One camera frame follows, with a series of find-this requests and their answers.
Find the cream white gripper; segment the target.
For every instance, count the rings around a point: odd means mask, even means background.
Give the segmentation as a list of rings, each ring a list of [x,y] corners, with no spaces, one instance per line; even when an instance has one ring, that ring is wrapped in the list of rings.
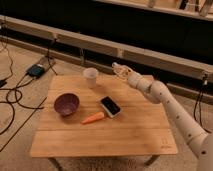
[[[135,80],[137,78],[137,73],[129,67],[123,67],[121,69],[121,77],[128,81]]]

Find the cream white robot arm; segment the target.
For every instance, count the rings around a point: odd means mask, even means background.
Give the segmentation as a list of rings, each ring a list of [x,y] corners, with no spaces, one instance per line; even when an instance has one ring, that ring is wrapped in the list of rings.
[[[196,171],[213,171],[213,133],[202,128],[180,105],[165,84],[150,81],[127,66],[121,69],[121,76],[128,84],[139,90],[150,102],[161,103],[170,115],[186,144],[198,159]]]

